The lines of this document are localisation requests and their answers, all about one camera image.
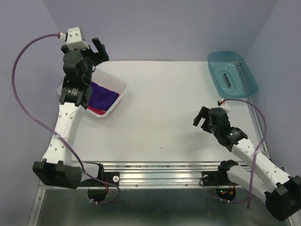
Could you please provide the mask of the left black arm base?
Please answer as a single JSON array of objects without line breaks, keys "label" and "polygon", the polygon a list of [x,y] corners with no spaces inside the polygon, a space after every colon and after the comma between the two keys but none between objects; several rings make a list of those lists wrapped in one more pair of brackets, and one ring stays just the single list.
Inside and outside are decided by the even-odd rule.
[{"label": "left black arm base", "polygon": [[91,167],[92,177],[82,175],[79,187],[87,187],[87,198],[95,205],[105,205],[116,201],[121,193],[119,188],[120,173],[118,171],[105,171],[100,162],[85,162]]}]

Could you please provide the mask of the purple towel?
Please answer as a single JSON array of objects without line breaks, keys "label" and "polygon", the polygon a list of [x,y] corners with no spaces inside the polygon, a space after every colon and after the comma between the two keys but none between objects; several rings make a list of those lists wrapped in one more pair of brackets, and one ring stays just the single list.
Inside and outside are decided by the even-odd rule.
[{"label": "purple towel", "polygon": [[88,106],[96,110],[107,111],[116,102],[119,93],[91,82],[92,94]]}]

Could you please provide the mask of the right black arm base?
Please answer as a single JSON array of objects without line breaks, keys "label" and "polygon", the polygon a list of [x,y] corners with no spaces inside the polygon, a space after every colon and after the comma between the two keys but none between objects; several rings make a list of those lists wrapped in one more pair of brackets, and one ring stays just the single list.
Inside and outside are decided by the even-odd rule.
[{"label": "right black arm base", "polygon": [[247,200],[236,200],[236,183],[231,182],[228,172],[234,166],[239,164],[234,160],[222,161],[216,171],[202,171],[202,177],[199,180],[200,186],[228,186],[227,188],[216,188],[217,199],[226,203],[243,203]]}]

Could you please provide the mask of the pink microfiber towel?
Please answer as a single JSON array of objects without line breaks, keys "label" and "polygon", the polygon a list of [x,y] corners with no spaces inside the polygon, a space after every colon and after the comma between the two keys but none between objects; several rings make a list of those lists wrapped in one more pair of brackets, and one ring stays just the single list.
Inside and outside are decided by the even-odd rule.
[{"label": "pink microfiber towel", "polygon": [[104,110],[99,110],[99,109],[96,109],[96,108],[93,108],[90,106],[88,106],[88,110],[95,113],[96,115],[104,115],[106,113],[106,111],[104,111]]}]

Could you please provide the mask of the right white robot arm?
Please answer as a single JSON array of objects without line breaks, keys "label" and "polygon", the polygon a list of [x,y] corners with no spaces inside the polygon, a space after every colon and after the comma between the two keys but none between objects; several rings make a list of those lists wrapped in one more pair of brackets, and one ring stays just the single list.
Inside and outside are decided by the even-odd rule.
[{"label": "right white robot arm", "polygon": [[234,160],[222,161],[216,171],[202,171],[201,186],[228,186],[237,184],[251,192],[266,206],[277,220],[284,221],[301,209],[301,178],[292,177],[277,167],[264,154],[256,152],[248,136],[232,127],[225,109],[202,107],[193,120],[211,133],[218,143],[240,158],[253,170],[249,172]]}]

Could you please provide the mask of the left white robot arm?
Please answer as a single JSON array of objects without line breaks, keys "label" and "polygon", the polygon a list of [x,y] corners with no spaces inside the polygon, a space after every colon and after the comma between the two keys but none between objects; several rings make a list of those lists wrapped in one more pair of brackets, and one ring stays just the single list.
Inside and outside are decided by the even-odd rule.
[{"label": "left white robot arm", "polygon": [[97,52],[90,46],[70,44],[62,46],[65,73],[59,98],[59,113],[55,132],[41,161],[33,164],[33,172],[47,186],[76,189],[83,170],[71,164],[72,150],[79,123],[92,95],[92,73],[97,65],[109,60],[105,46],[93,38]]}]

